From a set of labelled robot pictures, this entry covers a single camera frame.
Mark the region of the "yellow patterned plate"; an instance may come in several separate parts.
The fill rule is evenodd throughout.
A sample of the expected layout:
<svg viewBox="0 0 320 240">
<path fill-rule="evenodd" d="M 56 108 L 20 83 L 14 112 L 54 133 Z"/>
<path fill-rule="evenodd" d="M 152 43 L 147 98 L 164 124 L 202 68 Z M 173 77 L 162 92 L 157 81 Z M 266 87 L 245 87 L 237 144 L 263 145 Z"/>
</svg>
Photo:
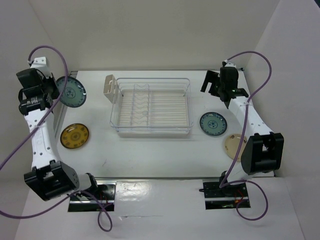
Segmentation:
<svg viewBox="0 0 320 240">
<path fill-rule="evenodd" d="M 82 123 L 73 123 L 68 125 L 60 134 L 61 145 L 69 150 L 81 148 L 87 143 L 90 137 L 90 131 Z"/>
</svg>

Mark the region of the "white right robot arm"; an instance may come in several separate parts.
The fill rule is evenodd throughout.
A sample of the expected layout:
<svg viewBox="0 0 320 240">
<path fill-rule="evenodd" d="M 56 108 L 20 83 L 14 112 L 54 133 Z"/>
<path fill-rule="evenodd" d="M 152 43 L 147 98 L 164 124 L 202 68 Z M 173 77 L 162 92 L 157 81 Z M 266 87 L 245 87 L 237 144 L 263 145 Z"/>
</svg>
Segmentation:
<svg viewBox="0 0 320 240">
<path fill-rule="evenodd" d="M 235 157 L 240 164 L 231 164 L 219 180 L 219 192 L 231 196 L 242 184 L 259 173 L 278 170 L 282 162 L 284 137 L 275 133 L 261 119 L 251 98 L 244 88 L 238 87 L 239 72 L 234 66 L 226 65 L 219 72 L 206 72 L 201 92 L 208 91 L 218 97 L 242 126 L 241 138 L 247 139 L 246 146 L 239 146 Z"/>
</svg>

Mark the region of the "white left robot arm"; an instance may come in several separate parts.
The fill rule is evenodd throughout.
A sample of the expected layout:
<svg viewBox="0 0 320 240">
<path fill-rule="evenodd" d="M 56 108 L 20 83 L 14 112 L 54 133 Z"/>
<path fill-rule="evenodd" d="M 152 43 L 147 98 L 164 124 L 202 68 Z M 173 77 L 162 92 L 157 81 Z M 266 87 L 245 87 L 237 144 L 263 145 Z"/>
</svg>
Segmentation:
<svg viewBox="0 0 320 240">
<path fill-rule="evenodd" d="M 18 109 L 28 124 L 33 152 L 31 171 L 24 174 L 25 183 L 44 201 L 76 190 L 88 200 L 95 199 L 100 188 L 94 176 L 78 175 L 59 155 L 51 109 L 59 96 L 54 77 L 36 68 L 22 70 L 16 76 L 22 85 Z"/>
</svg>

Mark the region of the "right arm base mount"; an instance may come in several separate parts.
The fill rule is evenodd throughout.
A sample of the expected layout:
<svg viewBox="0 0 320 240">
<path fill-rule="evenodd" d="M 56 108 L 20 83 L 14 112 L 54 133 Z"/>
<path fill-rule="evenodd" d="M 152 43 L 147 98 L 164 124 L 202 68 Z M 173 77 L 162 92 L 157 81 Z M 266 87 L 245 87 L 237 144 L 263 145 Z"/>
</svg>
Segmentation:
<svg viewBox="0 0 320 240">
<path fill-rule="evenodd" d="M 250 208 L 250 200 L 245 183 L 238 185 L 229 185 L 219 188 L 220 181 L 217 178 L 204 179 L 202 188 L 198 191 L 204 195 L 206 210 L 222 210 Z"/>
</svg>

